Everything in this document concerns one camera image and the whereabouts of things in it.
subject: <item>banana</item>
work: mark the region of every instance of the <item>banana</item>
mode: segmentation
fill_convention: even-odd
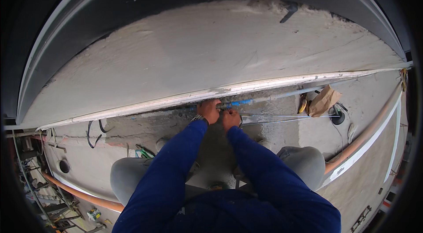
[[[298,108],[298,113],[297,114],[301,114],[302,112],[304,112],[305,107],[307,106],[307,99],[303,99],[301,102],[300,107]]]

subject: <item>drain hole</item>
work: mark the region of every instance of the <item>drain hole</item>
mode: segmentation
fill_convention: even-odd
[[[69,167],[69,163],[65,159],[59,161],[59,169],[63,173],[68,173],[71,170],[71,168]]]

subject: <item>paint can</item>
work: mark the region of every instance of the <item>paint can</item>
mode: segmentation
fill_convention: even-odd
[[[96,221],[100,217],[101,213],[97,208],[94,207],[93,209],[87,212],[87,215],[88,215],[88,220]]]

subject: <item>wristwatch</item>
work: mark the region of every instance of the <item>wristwatch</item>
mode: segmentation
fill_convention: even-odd
[[[207,125],[209,125],[209,121],[207,121],[207,119],[205,119],[204,118],[204,116],[202,116],[201,114],[197,114],[192,120],[191,120],[191,122],[192,121],[195,121],[195,120],[203,120]]]

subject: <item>electrical cord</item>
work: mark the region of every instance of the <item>electrical cord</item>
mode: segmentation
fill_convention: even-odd
[[[339,131],[339,129],[335,126],[335,124],[332,122],[332,120],[330,121],[331,123],[332,123],[332,125],[333,125],[333,127],[336,129],[336,131],[338,131],[338,134],[339,134],[339,136],[341,136],[341,154],[339,154],[339,157],[338,158],[340,158],[341,156],[342,156],[342,152],[343,152],[343,137],[342,137],[342,134],[341,134],[341,132]]]

